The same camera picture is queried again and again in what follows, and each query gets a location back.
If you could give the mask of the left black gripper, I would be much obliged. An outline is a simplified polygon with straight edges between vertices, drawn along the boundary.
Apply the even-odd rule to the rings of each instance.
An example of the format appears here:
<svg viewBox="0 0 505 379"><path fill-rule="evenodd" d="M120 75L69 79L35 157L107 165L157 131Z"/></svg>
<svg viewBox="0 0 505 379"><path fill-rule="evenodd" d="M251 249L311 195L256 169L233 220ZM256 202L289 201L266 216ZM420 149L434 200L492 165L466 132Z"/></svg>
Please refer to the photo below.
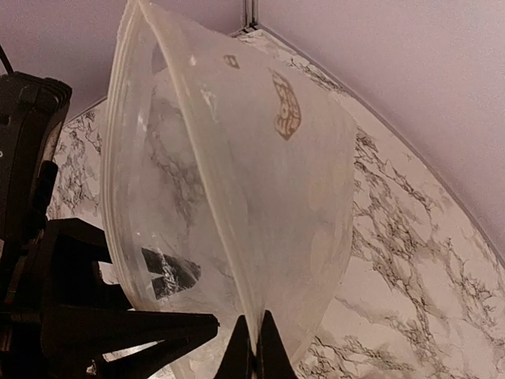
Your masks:
<svg viewBox="0 0 505 379"><path fill-rule="evenodd" d="M93 345L105 283L76 255L80 220L49 221L58 137L71 88L12 72L1 77L1 370L4 378L109 378Z"/></svg>

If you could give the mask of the clear zip top bag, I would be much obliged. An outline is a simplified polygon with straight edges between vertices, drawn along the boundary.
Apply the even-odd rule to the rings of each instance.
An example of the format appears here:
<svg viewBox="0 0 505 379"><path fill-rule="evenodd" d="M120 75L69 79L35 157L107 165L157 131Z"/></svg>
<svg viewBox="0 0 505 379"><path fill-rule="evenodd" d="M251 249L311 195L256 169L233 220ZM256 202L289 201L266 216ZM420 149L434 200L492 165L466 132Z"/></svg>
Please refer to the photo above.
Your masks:
<svg viewBox="0 0 505 379"><path fill-rule="evenodd" d="M266 310L297 362L350 259L352 117L270 55L130 1L105 122L102 219L127 298L220 323L174 376L213 376L236 320L256 338ZM199 281L156 299L143 248L196 263Z"/></svg>

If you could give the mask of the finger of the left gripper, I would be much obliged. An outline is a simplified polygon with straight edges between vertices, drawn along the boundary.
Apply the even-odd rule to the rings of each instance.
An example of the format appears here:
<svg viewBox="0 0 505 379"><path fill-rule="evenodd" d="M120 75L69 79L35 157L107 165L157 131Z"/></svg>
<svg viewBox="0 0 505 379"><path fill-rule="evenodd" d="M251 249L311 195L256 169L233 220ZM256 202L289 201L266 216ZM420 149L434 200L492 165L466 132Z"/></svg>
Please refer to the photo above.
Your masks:
<svg viewBox="0 0 505 379"><path fill-rule="evenodd" d="M217 336L203 313L55 307L41 347L58 378L148 378Z"/></svg>
<svg viewBox="0 0 505 379"><path fill-rule="evenodd" d="M145 248L141 252L151 273L151 284L156 299L168 298L190 289L200 279L201 268L192 261Z"/></svg>

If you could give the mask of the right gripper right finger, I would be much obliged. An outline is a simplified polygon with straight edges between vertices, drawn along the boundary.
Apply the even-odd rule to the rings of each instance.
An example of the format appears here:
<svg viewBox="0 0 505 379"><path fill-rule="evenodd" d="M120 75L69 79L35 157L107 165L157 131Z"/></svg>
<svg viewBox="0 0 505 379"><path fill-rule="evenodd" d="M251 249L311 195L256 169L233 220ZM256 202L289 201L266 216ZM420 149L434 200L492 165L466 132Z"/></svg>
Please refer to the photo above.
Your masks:
<svg viewBox="0 0 505 379"><path fill-rule="evenodd" d="M272 313L266 310L256 344L256 377L297 379Z"/></svg>

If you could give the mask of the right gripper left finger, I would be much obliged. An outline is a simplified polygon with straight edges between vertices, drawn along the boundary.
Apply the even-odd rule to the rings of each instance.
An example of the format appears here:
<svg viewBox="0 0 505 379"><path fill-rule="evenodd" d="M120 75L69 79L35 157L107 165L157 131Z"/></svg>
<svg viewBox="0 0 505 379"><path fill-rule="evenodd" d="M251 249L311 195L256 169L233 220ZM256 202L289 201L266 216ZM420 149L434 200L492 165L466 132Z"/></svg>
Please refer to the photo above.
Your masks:
<svg viewBox="0 0 505 379"><path fill-rule="evenodd" d="M225 354L219 366L219 379L251 379L253 352L248 325L241 315L234 326Z"/></svg>

